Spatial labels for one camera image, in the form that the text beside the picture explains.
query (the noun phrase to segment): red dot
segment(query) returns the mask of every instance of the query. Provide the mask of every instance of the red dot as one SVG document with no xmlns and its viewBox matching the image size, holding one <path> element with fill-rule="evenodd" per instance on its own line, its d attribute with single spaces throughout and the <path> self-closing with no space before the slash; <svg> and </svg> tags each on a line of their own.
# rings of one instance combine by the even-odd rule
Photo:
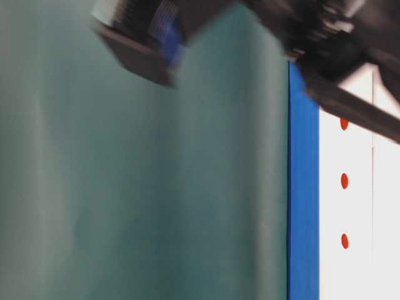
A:
<svg viewBox="0 0 400 300">
<path fill-rule="evenodd" d="M 343 130 L 346 130 L 349 127 L 349 121 L 341 117 L 340 126 L 342 127 Z"/>
<path fill-rule="evenodd" d="M 342 234 L 342 246 L 344 249 L 347 249 L 349 247 L 349 239 L 348 236 L 345 234 Z"/>
<path fill-rule="evenodd" d="M 346 173 L 342 174 L 342 178 L 341 178 L 341 182 L 342 182 L 342 187 L 343 189 L 347 189 L 349 186 L 349 178 L 346 175 Z"/>
</svg>

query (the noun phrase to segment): blue frame edge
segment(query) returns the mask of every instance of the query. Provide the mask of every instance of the blue frame edge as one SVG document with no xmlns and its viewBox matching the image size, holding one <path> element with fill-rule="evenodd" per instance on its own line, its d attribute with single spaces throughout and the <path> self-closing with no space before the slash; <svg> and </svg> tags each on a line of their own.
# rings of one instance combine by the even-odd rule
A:
<svg viewBox="0 0 400 300">
<path fill-rule="evenodd" d="M 319 300 L 319 106 L 289 66 L 288 299 Z"/>
</svg>

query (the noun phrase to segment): green fabric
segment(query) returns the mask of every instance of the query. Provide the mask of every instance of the green fabric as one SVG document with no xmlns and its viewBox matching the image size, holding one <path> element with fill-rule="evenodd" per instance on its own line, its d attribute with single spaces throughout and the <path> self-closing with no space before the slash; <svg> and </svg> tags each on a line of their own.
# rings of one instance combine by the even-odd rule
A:
<svg viewBox="0 0 400 300">
<path fill-rule="evenodd" d="M 0 299 L 285 299 L 274 39 L 237 6 L 167 89 L 118 65 L 92 6 L 0 0 Z"/>
</svg>

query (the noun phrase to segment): blue component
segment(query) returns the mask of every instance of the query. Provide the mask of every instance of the blue component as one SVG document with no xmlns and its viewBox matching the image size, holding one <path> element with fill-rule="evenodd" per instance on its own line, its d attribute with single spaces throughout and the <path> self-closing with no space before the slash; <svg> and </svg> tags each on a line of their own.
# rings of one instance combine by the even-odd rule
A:
<svg viewBox="0 0 400 300">
<path fill-rule="evenodd" d="M 164 43 L 161 44 L 161 53 L 164 55 L 168 66 L 174 67 L 180 61 L 182 48 L 182 33 L 179 23 L 173 21 Z"/>
<path fill-rule="evenodd" d="M 319 107 L 290 65 L 289 300 L 319 299 Z"/>
</svg>

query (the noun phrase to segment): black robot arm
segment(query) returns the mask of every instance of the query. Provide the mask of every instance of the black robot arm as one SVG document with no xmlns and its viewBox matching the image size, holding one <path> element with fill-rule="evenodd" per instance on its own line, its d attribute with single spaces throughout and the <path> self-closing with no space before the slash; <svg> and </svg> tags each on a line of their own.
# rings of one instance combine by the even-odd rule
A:
<svg viewBox="0 0 400 300">
<path fill-rule="evenodd" d="M 96 32 L 122 65 L 171 85 L 181 48 L 235 0 L 97 0 Z M 400 102 L 398 0 L 243 0 L 280 42 L 327 112 L 400 143 L 400 120 L 338 84 L 364 63 L 379 67 Z"/>
</svg>

